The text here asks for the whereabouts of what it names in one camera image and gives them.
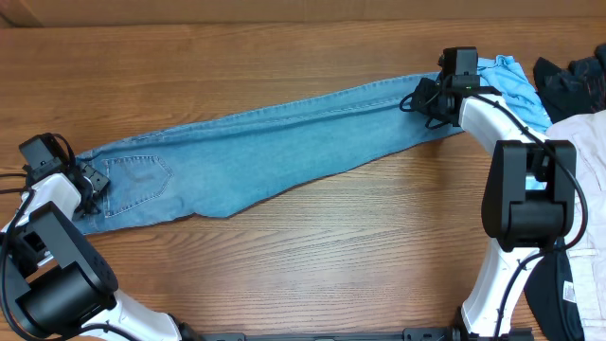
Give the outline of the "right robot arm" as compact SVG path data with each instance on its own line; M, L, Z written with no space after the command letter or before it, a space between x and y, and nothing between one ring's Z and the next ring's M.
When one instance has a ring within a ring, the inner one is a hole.
M481 83L471 46L450 47L435 80L422 79L400 103L427 116L425 126L446 125L472 135L492 160L481 205L490 238L472 292L446 328L407 329L407 340L530 340L510 319L536 264L563 251L583 193L576 179L577 152L569 141L550 140L526 125L500 91Z

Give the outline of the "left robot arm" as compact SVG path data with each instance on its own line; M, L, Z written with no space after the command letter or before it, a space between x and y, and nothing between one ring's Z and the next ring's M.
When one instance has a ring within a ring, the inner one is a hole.
M16 214L1 231L1 310L25 340L196 340L170 314L138 303L73 221L94 213L108 179L79 163L58 134L35 135L19 150L26 160Z

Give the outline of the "light blue denim jeans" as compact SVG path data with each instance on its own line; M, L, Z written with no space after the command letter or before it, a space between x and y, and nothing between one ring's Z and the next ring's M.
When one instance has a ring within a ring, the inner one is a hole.
M128 137L81 155L109 179L85 234L232 216L257 202L374 159L455 134L426 127L401 100L404 76L324 96Z

